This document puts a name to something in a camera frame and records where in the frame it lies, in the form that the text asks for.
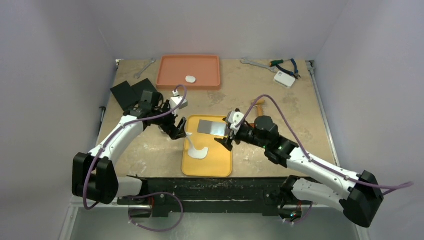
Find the wooden dough roller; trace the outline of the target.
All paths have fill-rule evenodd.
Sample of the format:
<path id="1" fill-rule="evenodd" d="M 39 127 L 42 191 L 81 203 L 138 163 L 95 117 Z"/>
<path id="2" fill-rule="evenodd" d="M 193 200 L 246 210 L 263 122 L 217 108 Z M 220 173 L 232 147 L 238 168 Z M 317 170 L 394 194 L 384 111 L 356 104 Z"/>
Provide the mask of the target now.
<path id="1" fill-rule="evenodd" d="M 254 104 L 253 108 L 256 110 L 257 117 L 264 115 L 264 110 L 263 110 L 264 104 L 265 104 L 265 100 L 263 98 L 257 100 L 256 103 Z"/>

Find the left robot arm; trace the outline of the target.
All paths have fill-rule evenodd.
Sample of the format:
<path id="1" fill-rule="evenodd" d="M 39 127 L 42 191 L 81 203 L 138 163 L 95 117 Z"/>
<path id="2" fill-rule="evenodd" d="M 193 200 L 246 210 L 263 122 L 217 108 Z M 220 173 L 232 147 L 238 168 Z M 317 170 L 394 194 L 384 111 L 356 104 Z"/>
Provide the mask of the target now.
<path id="1" fill-rule="evenodd" d="M 79 152 L 72 163 L 71 191 L 81 197 L 85 209 L 110 204 L 115 198 L 130 197 L 138 205 L 146 203 L 149 191 L 136 177 L 118 177 L 115 166 L 130 144 L 151 125 L 158 126 L 171 140 L 187 136 L 187 119 L 176 123 L 178 110 L 188 105 L 187 95 L 178 90 L 164 100 L 160 92 L 143 91 L 140 100 L 124 110 L 112 132 L 87 153 Z"/>

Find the white dough ball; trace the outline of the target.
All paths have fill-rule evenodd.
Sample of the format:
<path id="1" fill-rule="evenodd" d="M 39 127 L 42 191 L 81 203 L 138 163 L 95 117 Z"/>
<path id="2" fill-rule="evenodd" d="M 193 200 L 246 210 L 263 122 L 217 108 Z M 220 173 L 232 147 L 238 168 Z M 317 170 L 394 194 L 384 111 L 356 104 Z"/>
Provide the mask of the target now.
<path id="1" fill-rule="evenodd" d="M 208 147 L 204 147 L 202 149 L 197 149 L 195 147 L 195 144 L 192 140 L 192 133 L 191 132 L 187 132 L 186 133 L 186 139 L 188 140 L 188 150 L 187 150 L 187 154 L 189 157 L 191 157 L 192 159 L 195 160 L 203 160 L 207 157 L 208 152 L 209 152 L 209 148 Z"/>

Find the yellow tray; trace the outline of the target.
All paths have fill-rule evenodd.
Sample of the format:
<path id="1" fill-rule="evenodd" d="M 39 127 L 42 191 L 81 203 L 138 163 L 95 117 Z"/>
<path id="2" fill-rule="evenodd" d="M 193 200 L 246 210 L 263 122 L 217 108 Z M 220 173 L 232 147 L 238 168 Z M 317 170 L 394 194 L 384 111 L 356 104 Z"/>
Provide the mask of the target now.
<path id="1" fill-rule="evenodd" d="M 198 150 L 208 148 L 208 154 L 205 159 L 200 160 L 189 157 L 189 143 L 187 138 L 185 138 L 182 152 L 181 170 L 186 176 L 225 178 L 232 173 L 232 152 L 228 151 L 221 144 L 214 140 L 214 138 L 222 139 L 224 136 L 197 133 L 200 120 L 224 122 L 223 118 L 224 117 L 222 115 L 199 114 L 191 115 L 188 117 L 185 126 L 186 133 L 192 133 L 192 141 Z"/>

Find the round cut dough wrapper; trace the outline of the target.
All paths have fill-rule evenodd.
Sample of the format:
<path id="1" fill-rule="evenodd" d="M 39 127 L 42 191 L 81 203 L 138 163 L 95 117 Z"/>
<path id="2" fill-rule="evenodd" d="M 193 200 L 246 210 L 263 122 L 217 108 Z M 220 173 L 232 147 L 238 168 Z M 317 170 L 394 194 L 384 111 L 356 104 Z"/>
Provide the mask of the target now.
<path id="1" fill-rule="evenodd" d="M 197 79 L 192 75 L 187 75 L 185 77 L 185 81 L 189 84 L 194 84 L 197 81 Z"/>

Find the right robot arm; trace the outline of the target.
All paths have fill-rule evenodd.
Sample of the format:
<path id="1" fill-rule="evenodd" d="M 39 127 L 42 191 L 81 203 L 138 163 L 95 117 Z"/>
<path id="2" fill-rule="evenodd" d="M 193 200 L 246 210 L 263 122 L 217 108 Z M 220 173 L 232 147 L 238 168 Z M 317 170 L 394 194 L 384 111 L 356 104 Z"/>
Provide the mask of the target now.
<path id="1" fill-rule="evenodd" d="M 301 146 L 280 135 L 278 126 L 269 116 L 259 116 L 253 125 L 241 123 L 243 114 L 232 112 L 226 117 L 228 135 L 215 138 L 228 151 L 233 142 L 264 149 L 266 158 L 275 165 L 292 169 L 311 177 L 290 176 L 280 196 L 288 204 L 296 200 L 309 201 L 336 209 L 352 223 L 369 228 L 384 201 L 378 181 L 369 171 L 346 170 L 303 150 Z"/>

